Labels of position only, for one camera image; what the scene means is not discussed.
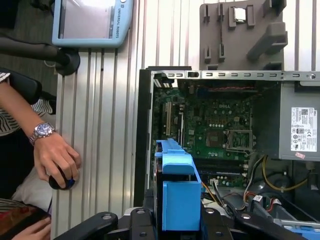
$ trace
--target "black chair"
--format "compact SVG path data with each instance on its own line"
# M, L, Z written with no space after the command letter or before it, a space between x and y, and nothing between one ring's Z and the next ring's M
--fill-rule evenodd
M0 68L0 73L10 73L11 87L30 105L35 104L39 100L42 94L42 85L39 81L6 68Z

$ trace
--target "universal robots logo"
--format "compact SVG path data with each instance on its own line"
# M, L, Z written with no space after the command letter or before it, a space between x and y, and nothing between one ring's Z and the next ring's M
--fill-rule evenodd
M115 30L115 38L119 38L119 32L120 32L120 19L121 19L121 9L124 9L125 5L121 4L120 8L118 9L118 13L116 16L116 30Z

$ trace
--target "sticker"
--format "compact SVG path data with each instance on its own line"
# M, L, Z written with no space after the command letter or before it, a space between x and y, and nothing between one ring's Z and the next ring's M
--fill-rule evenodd
M305 159L306 155L300 153L300 152L296 152L295 153L295 156L298 157L298 158L301 158L301 159Z
M278 198L276 198L275 200L272 201L272 204L278 204L278 205L282 205L280 200Z
M254 201L257 201L257 202L260 202L262 198L263 198L263 197L262 197L261 195L255 195L254 198L253 198L253 200L254 200Z
M318 111L313 107L291 108L291 151L298 158L305 155L299 152L317 152Z

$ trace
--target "blue plastic bracket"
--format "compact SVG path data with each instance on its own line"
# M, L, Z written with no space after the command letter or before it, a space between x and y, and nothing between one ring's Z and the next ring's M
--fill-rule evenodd
M189 175L196 180L164 181L162 188L162 230L198 231L201 212L201 179L192 156L173 139L156 141L162 152L163 175Z

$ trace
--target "sleeve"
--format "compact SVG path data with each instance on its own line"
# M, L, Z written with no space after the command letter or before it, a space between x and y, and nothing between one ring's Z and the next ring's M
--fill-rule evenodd
M0 84L6 82L9 79L10 73L8 72L0 72Z

